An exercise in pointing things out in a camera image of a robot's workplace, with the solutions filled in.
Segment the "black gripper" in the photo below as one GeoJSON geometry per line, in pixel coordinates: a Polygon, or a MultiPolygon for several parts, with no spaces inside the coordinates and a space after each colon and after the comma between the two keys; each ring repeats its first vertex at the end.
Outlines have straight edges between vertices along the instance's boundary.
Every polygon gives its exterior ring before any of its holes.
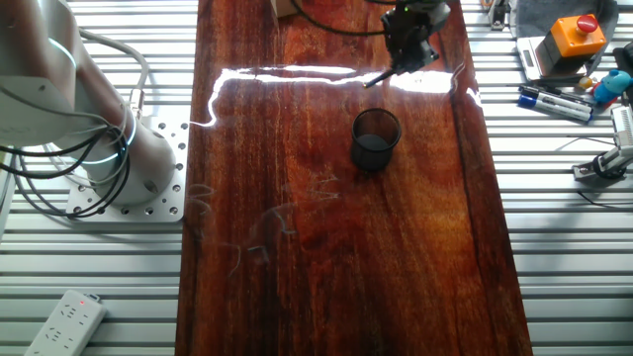
{"type": "Polygon", "coordinates": [[[426,66],[439,58],[429,44],[431,35],[440,30],[440,16],[421,4],[397,5],[381,16],[385,44],[396,74],[409,72],[408,63],[426,66]]]}

